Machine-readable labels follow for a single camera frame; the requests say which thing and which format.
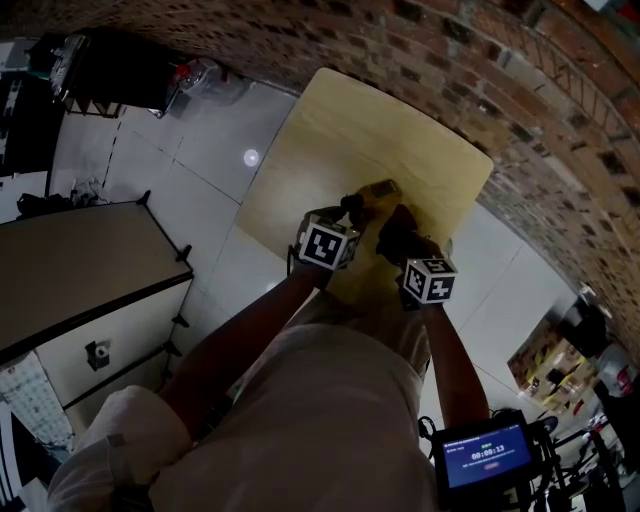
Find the wrist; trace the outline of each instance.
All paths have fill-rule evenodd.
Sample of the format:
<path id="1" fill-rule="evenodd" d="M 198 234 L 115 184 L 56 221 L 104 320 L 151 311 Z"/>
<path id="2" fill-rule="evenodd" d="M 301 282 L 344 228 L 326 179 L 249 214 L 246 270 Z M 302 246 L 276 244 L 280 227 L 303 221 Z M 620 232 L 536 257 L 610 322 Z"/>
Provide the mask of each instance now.
<path id="1" fill-rule="evenodd" d="M 440 312 L 444 311 L 444 304 L 437 302 L 435 304 L 420 304 L 420 309 L 424 312 Z"/>
<path id="2" fill-rule="evenodd" d="M 331 277 L 332 272 L 312 263 L 298 263 L 291 272 L 289 279 L 298 285 L 310 288 L 322 288 Z"/>

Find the timer display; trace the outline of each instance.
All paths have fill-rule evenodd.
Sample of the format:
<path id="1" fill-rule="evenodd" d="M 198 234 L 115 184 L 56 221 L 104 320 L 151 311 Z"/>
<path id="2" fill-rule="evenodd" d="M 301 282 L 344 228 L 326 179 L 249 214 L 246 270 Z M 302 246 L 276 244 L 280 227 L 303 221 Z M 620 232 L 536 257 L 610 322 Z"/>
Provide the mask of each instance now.
<path id="1" fill-rule="evenodd" d="M 469 485 L 531 462 L 520 425 L 444 443 L 449 487 Z"/>

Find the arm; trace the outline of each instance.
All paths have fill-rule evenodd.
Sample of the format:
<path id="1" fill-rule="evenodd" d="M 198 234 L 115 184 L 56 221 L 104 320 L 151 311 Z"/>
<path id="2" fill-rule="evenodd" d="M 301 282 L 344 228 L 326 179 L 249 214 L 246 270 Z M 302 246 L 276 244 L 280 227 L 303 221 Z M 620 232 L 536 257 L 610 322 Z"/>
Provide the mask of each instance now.
<path id="1" fill-rule="evenodd" d="M 327 270 L 296 265 L 289 277 L 207 336 L 160 396 L 194 436 L 211 405 L 258 359 L 325 279 Z"/>
<path id="2" fill-rule="evenodd" d="M 421 307 L 446 428 L 489 418 L 478 375 L 442 304 Z"/>

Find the cabinet door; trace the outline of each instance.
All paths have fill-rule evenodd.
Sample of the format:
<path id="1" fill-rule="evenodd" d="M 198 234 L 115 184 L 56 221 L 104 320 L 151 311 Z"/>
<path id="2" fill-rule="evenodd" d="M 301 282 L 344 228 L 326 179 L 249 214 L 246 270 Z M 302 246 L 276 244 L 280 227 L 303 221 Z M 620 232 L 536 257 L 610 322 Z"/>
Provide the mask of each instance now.
<path id="1" fill-rule="evenodd" d="M 178 314 L 189 284 L 134 302 L 38 347 L 40 362 L 62 406 L 168 341 L 171 319 Z M 93 341 L 109 342 L 109 364 L 95 371 L 85 349 Z"/>
<path id="2" fill-rule="evenodd" d="M 168 357 L 169 354 L 165 352 L 152 357 L 140 366 L 136 366 L 130 372 L 125 373 L 120 378 L 89 395 L 84 400 L 69 407 L 65 412 L 67 413 L 67 418 L 69 418 L 73 433 L 75 434 L 73 441 L 74 446 L 82 438 L 82 434 L 89 428 L 89 425 L 91 425 L 91 422 L 100 411 L 102 404 L 104 404 L 104 401 L 111 393 L 124 389 L 132 384 L 156 391 L 162 384 L 162 370 L 167 364 Z"/>

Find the hand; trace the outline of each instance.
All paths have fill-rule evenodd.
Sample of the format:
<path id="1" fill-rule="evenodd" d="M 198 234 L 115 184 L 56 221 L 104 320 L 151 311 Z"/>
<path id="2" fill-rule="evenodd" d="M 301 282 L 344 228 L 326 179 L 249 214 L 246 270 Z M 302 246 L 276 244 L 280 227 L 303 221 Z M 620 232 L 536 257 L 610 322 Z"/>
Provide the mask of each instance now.
<path id="1" fill-rule="evenodd" d="M 418 225 L 409 209 L 399 204 L 380 230 L 376 252 L 402 270 L 409 258 L 442 258 L 438 244 L 418 235 L 417 229 Z"/>

